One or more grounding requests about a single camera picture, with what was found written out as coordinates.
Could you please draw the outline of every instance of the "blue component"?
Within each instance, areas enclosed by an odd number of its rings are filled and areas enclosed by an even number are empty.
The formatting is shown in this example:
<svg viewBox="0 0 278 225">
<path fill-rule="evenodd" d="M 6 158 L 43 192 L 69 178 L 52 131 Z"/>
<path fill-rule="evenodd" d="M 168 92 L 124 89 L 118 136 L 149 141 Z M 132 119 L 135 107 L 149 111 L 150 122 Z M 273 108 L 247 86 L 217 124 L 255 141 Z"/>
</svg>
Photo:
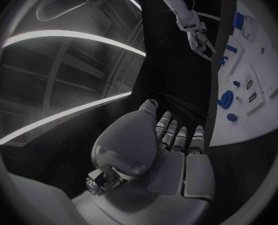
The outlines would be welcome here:
<svg viewBox="0 0 278 225">
<path fill-rule="evenodd" d="M 220 64 L 220 65 L 224 65 L 224 64 L 225 64 L 225 61 L 222 60 L 222 59 L 220 59 L 219 64 Z"/>
<path fill-rule="evenodd" d="M 235 11 L 233 27 L 235 27 L 239 30 L 242 30 L 243 29 L 243 23 L 244 23 L 244 15 Z"/>
<path fill-rule="evenodd" d="M 234 94 L 232 91 L 227 90 L 221 97 L 221 100 L 217 101 L 222 108 L 227 109 L 230 107 L 232 101 L 234 99 Z"/>
<path fill-rule="evenodd" d="M 229 51 L 234 52 L 235 54 L 236 54 L 236 53 L 237 53 L 237 51 L 238 51 L 235 47 L 233 47 L 233 46 L 229 46 L 229 45 L 226 45 L 226 49 L 227 49 L 227 50 L 229 50 Z"/>
<path fill-rule="evenodd" d="M 227 115 L 227 119 L 228 119 L 229 121 L 234 122 L 235 120 L 238 119 L 238 117 L 237 117 L 236 115 L 232 114 L 232 113 L 229 113 L 229 114 Z"/>
<path fill-rule="evenodd" d="M 234 85 L 239 87 L 240 86 L 240 83 L 238 81 L 234 81 Z"/>
</svg>

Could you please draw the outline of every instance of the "white robotic arm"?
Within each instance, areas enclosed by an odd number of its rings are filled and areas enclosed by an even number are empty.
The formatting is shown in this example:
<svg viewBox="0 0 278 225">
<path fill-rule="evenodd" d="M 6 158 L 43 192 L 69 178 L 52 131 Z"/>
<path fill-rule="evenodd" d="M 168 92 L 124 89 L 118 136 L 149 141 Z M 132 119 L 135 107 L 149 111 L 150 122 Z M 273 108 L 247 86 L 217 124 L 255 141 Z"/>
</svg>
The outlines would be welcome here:
<svg viewBox="0 0 278 225">
<path fill-rule="evenodd" d="M 211 61 L 212 59 L 203 53 L 206 50 L 206 45 L 212 52 L 215 53 L 216 51 L 207 36 L 203 33 L 206 31 L 206 26 L 204 22 L 200 22 L 197 12 L 195 10 L 189 10 L 183 0 L 163 1 L 176 15 L 176 23 L 179 29 L 187 32 L 191 49 L 200 56 Z"/>
</svg>

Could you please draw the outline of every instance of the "robotic arm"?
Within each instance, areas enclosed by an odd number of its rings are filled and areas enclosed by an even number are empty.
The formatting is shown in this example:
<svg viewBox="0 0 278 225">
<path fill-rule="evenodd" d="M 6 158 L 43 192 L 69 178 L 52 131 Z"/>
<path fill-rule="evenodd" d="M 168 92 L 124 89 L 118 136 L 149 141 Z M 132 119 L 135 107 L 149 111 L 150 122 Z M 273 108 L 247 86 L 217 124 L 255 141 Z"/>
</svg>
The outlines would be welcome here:
<svg viewBox="0 0 278 225">
<path fill-rule="evenodd" d="M 195 10 L 189 10 L 183 0 L 163 1 L 176 15 L 176 23 L 179 29 L 187 33 L 191 49 L 206 60 L 211 61 L 212 59 L 203 52 L 206 50 L 206 46 L 212 52 L 215 53 L 216 51 L 208 37 L 203 33 L 206 31 L 206 26 L 204 22 L 200 22 L 197 12 Z"/>
</svg>

